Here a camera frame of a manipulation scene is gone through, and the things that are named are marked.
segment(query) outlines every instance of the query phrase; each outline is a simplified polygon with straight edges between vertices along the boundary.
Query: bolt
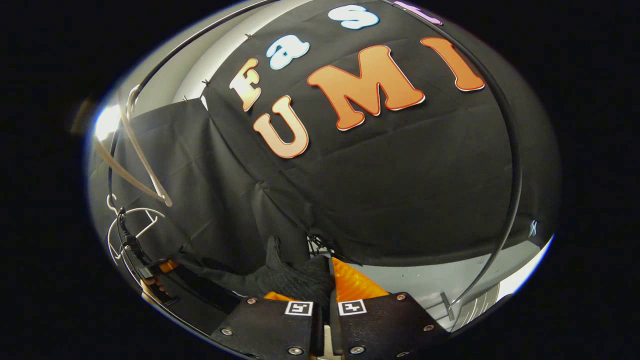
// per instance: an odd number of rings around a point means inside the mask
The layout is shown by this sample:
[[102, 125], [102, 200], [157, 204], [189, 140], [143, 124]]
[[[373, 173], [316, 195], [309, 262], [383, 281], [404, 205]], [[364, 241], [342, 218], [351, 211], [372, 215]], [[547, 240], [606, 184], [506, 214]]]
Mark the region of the bolt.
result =
[[352, 354], [362, 354], [364, 352], [364, 347], [353, 347], [349, 352]]
[[289, 348], [289, 353], [290, 353], [291, 355], [302, 355], [304, 352], [305, 352], [305, 351], [304, 351], [304, 350], [302, 350], [302, 349], [301, 349], [301, 348], [299, 348], [299, 347], [290, 347], [290, 348]]

